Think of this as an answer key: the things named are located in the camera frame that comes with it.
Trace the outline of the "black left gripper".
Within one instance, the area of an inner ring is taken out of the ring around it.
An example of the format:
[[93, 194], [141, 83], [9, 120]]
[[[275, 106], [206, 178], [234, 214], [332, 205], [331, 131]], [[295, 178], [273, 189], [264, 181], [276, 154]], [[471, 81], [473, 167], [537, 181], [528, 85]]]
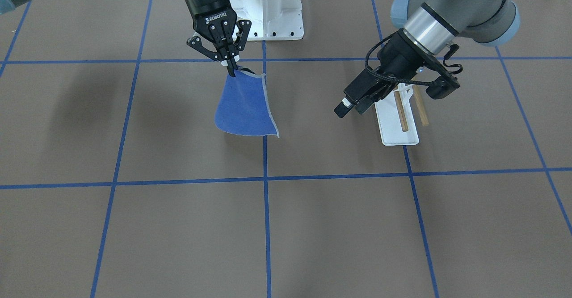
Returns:
[[423, 66], [423, 60], [417, 53], [419, 49], [404, 30], [398, 30], [384, 39], [384, 46], [377, 53], [379, 65], [372, 68], [371, 74], [363, 70], [344, 90], [345, 97], [335, 107], [334, 113], [345, 117], [355, 106], [360, 114], [365, 113], [375, 102], [386, 98], [397, 85], [394, 81], [383, 80], [379, 76], [396, 80], [412, 81], [416, 71]]

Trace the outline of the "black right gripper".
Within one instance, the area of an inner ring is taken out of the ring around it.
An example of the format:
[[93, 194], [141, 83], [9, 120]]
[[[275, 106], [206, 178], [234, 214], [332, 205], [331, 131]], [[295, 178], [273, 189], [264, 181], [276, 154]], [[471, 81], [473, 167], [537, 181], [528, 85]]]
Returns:
[[[230, 0], [185, 0], [185, 2], [192, 15], [194, 31], [213, 44], [227, 44], [227, 72], [231, 77], [235, 77], [235, 71], [239, 69], [237, 60], [240, 58], [240, 52], [245, 49], [252, 22], [248, 19], [237, 20], [237, 14]], [[187, 46], [213, 61], [222, 62], [223, 58], [218, 52], [210, 51], [203, 46], [202, 37], [188, 38]]]

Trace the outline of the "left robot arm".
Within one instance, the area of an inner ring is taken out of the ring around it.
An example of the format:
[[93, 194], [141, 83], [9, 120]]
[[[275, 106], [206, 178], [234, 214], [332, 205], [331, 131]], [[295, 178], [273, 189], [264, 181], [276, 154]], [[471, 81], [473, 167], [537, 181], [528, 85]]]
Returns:
[[470, 38], [496, 47], [517, 33], [521, 19], [512, 0], [394, 0], [391, 21], [396, 32], [367, 52], [364, 70], [345, 88], [335, 107], [343, 118], [351, 110], [364, 113], [386, 98], [398, 84], [426, 87], [432, 99], [442, 99], [460, 87], [455, 71], [437, 54], [448, 47], [445, 58], [455, 54], [456, 37]]

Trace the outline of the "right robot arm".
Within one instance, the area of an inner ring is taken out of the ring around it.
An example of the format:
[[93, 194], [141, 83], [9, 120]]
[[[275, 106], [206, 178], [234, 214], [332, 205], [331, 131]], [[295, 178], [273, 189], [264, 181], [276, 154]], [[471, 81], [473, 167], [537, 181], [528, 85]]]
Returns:
[[[32, 0], [1, 0], [1, 13], [8, 13]], [[239, 70], [237, 61], [244, 50], [252, 26], [239, 19], [230, 0], [184, 0], [193, 21], [194, 36], [188, 46], [207, 58], [220, 62], [230, 76]]]

